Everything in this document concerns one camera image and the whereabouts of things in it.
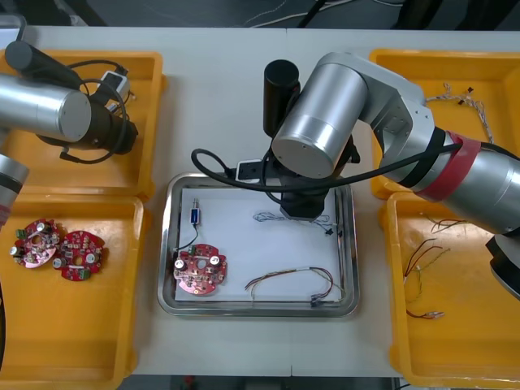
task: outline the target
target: red circuit board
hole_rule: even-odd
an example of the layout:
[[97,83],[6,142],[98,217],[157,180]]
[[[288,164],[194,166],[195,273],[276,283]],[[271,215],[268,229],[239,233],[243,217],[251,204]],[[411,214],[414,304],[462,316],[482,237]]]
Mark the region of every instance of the red circuit board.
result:
[[85,231],[68,233],[62,240],[53,267],[62,277],[79,282],[99,272],[105,243],[101,238]]
[[[37,225],[45,224],[45,231],[39,232]],[[18,264],[27,268],[36,268],[48,262],[58,250],[59,230],[53,219],[38,219],[27,225],[25,238],[15,241],[15,247],[21,248],[23,256],[14,259]]]
[[188,251],[179,253],[174,261],[173,277],[179,281],[179,286],[184,291],[206,295],[224,281],[227,270],[226,257],[219,254],[218,249],[211,245],[197,244],[190,246]]

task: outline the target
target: table surface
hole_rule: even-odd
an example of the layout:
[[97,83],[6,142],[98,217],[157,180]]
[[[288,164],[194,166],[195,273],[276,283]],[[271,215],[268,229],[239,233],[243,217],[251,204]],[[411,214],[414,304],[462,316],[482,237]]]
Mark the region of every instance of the table surface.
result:
[[[331,51],[363,57],[380,47],[520,51],[520,33],[49,27],[28,28],[26,38],[42,49],[153,50],[163,57],[169,86],[155,149],[157,191],[146,205],[154,222],[136,293],[135,374],[399,376],[387,358],[392,322],[377,221],[382,202],[368,182],[353,186],[361,300],[354,314],[336,319],[178,318],[164,312],[156,285],[167,183],[195,171],[189,158],[195,148],[212,150],[230,166],[261,158],[269,145],[262,130],[262,75],[274,59],[293,61],[304,84]],[[357,126],[353,136],[362,163],[345,175],[372,168],[370,129]]]

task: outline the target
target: capacitor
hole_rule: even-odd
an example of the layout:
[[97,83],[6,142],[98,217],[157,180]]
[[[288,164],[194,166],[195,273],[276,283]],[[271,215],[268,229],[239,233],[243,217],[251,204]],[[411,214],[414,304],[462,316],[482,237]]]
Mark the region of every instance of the capacitor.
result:
[[188,268],[188,264],[186,264],[186,262],[184,260],[182,260],[181,258],[178,258],[177,260],[175,260],[175,263],[173,265],[174,265],[175,269],[179,270],[179,271],[185,271],[186,268]]
[[40,222],[36,225],[36,230],[40,233],[50,233],[52,232],[52,226],[50,226],[50,223]]
[[25,254],[25,248],[21,246],[13,246],[11,249],[9,249],[9,254],[13,258],[21,258]]
[[52,261],[52,267],[54,267],[56,269],[65,267],[66,265],[67,265],[67,260],[65,260],[64,258],[55,258]]
[[87,254],[85,260],[88,264],[94,264],[95,262],[99,261],[99,254],[97,253],[89,253]]
[[220,261],[220,257],[219,256],[211,256],[210,258],[210,264],[213,266],[213,267],[218,267],[220,266],[222,262]]

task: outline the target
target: yellow tray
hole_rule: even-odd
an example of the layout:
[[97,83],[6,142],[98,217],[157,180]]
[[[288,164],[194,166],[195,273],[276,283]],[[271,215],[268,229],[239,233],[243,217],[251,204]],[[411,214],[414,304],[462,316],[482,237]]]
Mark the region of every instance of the yellow tray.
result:
[[[435,220],[456,218],[440,204],[396,193],[379,217],[392,270],[392,365],[415,386],[520,388],[520,302],[492,276],[484,245],[491,234],[470,224],[431,233]],[[403,286],[411,254],[423,240],[451,250],[422,273],[422,294],[413,272]],[[431,251],[419,264],[439,252]],[[443,318],[411,318],[444,311]]]
[[[25,164],[29,177],[23,193],[75,193],[101,195],[132,195],[143,200],[154,194],[151,179],[155,147],[158,109],[165,78],[162,77],[163,59],[160,54],[148,52],[106,51],[46,51],[61,63],[69,64],[88,59],[109,59],[128,69],[130,88],[136,100],[127,103],[130,119],[135,123],[139,136],[132,151],[124,156],[115,155],[96,165],[82,165],[59,159],[61,148],[47,145],[34,134],[14,131],[8,137],[2,152]],[[101,78],[110,65],[78,67],[82,78]],[[0,52],[0,72],[11,73]],[[89,84],[91,93],[95,84]],[[95,159],[105,150],[79,151],[71,154]]]
[[[9,256],[15,230],[52,218],[105,241],[98,274],[65,280],[51,264],[28,270]],[[6,352],[0,388],[114,389],[136,365],[134,290],[144,240],[136,197],[19,195],[0,235]]]
[[[370,60],[420,85],[425,97],[445,93],[444,82],[452,93],[460,94],[468,87],[472,97],[481,100],[495,142],[507,150],[520,154],[520,54],[474,53],[453,51],[374,50]],[[477,111],[457,102],[428,102],[435,125],[481,141],[487,135]],[[372,138],[374,166],[381,161],[381,148]],[[407,191],[380,176],[371,180],[376,197],[388,198],[397,191]]]

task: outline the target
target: metal tray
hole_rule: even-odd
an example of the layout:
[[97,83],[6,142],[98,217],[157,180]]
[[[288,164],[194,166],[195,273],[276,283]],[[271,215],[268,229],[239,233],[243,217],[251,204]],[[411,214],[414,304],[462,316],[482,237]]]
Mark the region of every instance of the metal tray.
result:
[[167,201],[162,218],[161,254],[158,273],[158,301],[174,315],[229,315],[256,317],[343,317],[354,311],[359,302],[358,259],[353,218],[352,190],[349,186],[336,188],[336,223],[338,226],[339,301],[324,302],[310,307],[308,302],[296,301],[177,301],[176,280],[172,277],[173,249],[178,246],[180,230],[181,194],[183,189],[230,188],[203,174],[188,173],[176,176],[168,185]]

